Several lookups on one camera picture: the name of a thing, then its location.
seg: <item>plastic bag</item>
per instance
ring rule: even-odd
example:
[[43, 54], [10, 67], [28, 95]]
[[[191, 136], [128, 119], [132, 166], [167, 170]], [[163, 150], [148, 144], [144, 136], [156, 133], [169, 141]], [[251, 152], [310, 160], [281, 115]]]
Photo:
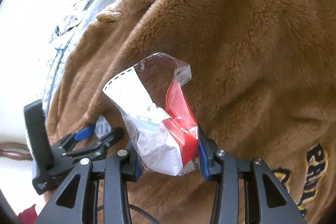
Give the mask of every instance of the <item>plastic bag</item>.
[[120, 110], [145, 170], [176, 176], [197, 157], [198, 127], [181, 89], [190, 79], [187, 63], [159, 52], [103, 88]]

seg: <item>black cable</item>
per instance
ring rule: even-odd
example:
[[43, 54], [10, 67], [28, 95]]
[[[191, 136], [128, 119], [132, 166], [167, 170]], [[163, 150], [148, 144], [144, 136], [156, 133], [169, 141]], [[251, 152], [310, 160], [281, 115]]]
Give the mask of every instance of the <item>black cable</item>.
[[[132, 210], [138, 212], [139, 214], [143, 215], [144, 217], [146, 217], [153, 224], [161, 224], [158, 220], [153, 218], [149, 213], [147, 213], [143, 209], [140, 209], [139, 207], [137, 207], [135, 205], [132, 205], [132, 204], [129, 204], [128, 206], [129, 206], [130, 209], [132, 209]], [[102, 209], [104, 209], [104, 205], [98, 206], [97, 211], [100, 211]]]

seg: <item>blanket fold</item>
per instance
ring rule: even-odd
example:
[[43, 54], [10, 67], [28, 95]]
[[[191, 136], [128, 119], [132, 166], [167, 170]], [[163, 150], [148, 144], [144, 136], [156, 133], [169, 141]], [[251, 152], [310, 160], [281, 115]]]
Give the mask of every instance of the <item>blanket fold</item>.
[[[318, 223], [336, 196], [336, 0], [117, 0], [97, 20], [68, 57], [51, 139], [102, 114], [122, 126], [103, 86], [165, 52], [190, 64], [183, 90], [203, 131], [236, 157], [262, 157]], [[209, 223], [214, 187], [186, 176], [146, 174], [130, 202], [163, 223]]]

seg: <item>metal screw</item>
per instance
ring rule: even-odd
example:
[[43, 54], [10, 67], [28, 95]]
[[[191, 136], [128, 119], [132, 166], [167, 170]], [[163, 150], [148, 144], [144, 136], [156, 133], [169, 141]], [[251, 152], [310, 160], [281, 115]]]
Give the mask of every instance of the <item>metal screw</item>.
[[218, 156], [224, 156], [225, 153], [226, 153], [226, 151], [223, 150], [223, 149], [218, 149], [218, 150], [216, 151], [216, 154], [217, 154]]
[[127, 155], [127, 150], [125, 149], [121, 149], [118, 151], [118, 156], [122, 157], [122, 156], [126, 156]]
[[81, 159], [80, 163], [81, 165], [87, 165], [90, 162], [88, 158]]
[[253, 162], [254, 162], [255, 164], [261, 165], [261, 164], [263, 163], [263, 160], [262, 160], [261, 158], [254, 158], [254, 159], [253, 159]]

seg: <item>white floor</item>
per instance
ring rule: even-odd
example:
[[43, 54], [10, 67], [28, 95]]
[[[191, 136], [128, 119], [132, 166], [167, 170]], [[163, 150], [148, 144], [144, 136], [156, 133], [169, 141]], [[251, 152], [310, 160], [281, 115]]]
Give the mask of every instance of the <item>white floor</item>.
[[[46, 46], [68, 2], [4, 0], [0, 5], [0, 141], [26, 141], [23, 107], [43, 91]], [[31, 162], [1, 158], [0, 173], [0, 188], [16, 213], [41, 203], [31, 184]]]

